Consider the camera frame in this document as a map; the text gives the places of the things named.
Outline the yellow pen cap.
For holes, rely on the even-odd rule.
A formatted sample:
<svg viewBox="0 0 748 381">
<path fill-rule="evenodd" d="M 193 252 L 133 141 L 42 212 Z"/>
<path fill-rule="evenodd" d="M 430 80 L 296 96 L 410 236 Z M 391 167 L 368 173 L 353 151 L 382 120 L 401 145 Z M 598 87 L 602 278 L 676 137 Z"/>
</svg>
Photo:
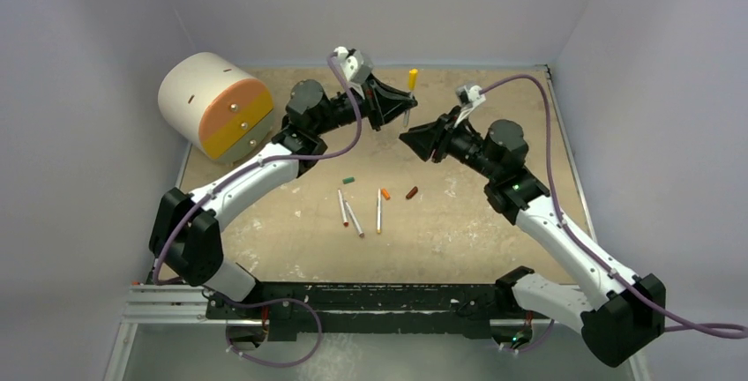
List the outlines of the yellow pen cap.
<svg viewBox="0 0 748 381">
<path fill-rule="evenodd" d="M 408 91 L 413 92 L 416 87 L 419 71 L 414 68 L 408 72 Z"/>
</svg>

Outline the white pen orange tip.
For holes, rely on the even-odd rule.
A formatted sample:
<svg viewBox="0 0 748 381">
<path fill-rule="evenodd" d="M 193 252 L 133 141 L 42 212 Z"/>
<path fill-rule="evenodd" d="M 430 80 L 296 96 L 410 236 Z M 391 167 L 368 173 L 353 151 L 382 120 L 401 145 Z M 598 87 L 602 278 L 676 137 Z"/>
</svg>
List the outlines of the white pen orange tip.
<svg viewBox="0 0 748 381">
<path fill-rule="evenodd" d="M 377 211 L 376 211 L 376 232 L 381 234 L 382 232 L 382 190 L 378 189 L 377 192 Z"/>
</svg>

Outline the white pen grey tip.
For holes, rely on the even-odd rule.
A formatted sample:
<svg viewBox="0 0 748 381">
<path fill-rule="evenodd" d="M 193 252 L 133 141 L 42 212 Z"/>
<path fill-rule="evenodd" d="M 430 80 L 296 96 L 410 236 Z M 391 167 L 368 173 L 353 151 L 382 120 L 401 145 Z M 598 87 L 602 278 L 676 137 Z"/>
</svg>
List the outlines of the white pen grey tip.
<svg viewBox="0 0 748 381">
<path fill-rule="evenodd" d="M 344 207 L 345 207 L 346 212 L 348 214 L 348 217 L 350 219 L 350 222 L 353 224 L 353 227 L 355 228 L 355 231 L 356 231 L 357 235 L 360 238 L 364 238 L 365 234 L 364 234 L 363 228 L 362 228 L 359 220 L 357 219 L 357 217 L 355 215 L 355 212 L 353 211 L 352 206 L 349 204 L 349 202 L 347 200 L 344 200 L 343 204 L 344 204 Z"/>
</svg>

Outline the white pen yellow tip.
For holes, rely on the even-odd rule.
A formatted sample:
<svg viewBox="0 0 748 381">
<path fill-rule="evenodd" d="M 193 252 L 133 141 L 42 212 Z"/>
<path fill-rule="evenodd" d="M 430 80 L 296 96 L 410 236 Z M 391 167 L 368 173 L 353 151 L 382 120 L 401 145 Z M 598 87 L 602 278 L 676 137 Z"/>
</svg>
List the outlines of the white pen yellow tip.
<svg viewBox="0 0 748 381">
<path fill-rule="evenodd" d="M 408 99 L 412 100 L 414 98 L 415 98 L 414 91 L 412 89 L 410 89 L 408 91 Z M 406 111 L 403 114 L 403 120 L 402 120 L 403 121 L 403 123 L 402 123 L 403 130 L 405 130 L 408 127 L 408 125 L 409 125 L 410 111 L 411 111 L 410 109 L 411 108 L 407 108 Z"/>
</svg>

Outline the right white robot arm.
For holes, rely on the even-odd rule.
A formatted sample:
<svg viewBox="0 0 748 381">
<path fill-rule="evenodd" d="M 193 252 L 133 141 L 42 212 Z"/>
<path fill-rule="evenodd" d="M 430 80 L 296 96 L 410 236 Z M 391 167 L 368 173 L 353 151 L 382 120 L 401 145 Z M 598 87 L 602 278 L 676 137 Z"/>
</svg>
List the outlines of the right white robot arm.
<svg viewBox="0 0 748 381">
<path fill-rule="evenodd" d="M 554 201 L 550 190 L 526 167 L 529 146 L 522 127 L 499 119 L 486 134 L 458 109 L 399 135 L 423 161 L 450 156 L 488 180 L 490 207 L 536 240 L 572 277 L 574 287 L 516 270 L 495 293 L 497 309 L 508 317 L 539 312 L 579 333 L 589 351 L 615 368 L 664 332 L 664 317 L 648 302 L 663 306 L 666 287 L 653 274 L 640 276 L 591 239 Z"/>
</svg>

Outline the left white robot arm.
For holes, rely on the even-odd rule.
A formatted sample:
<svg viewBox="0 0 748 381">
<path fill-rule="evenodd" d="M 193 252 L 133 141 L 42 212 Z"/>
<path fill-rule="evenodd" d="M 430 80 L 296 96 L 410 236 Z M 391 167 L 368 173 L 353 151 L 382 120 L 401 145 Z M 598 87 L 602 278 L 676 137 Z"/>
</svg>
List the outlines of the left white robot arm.
<svg viewBox="0 0 748 381">
<path fill-rule="evenodd" d="M 173 188 L 162 196 L 149 242 L 153 282 L 164 284 L 161 269 L 169 267 L 179 280 L 226 296 L 240 318 L 255 317 L 263 306 L 258 280 L 225 257 L 222 231 L 265 194 L 328 158 L 323 134 L 364 120 L 378 131 L 416 104 L 411 93 L 373 75 L 332 98 L 316 80 L 295 84 L 281 130 L 253 158 L 190 193 Z"/>
</svg>

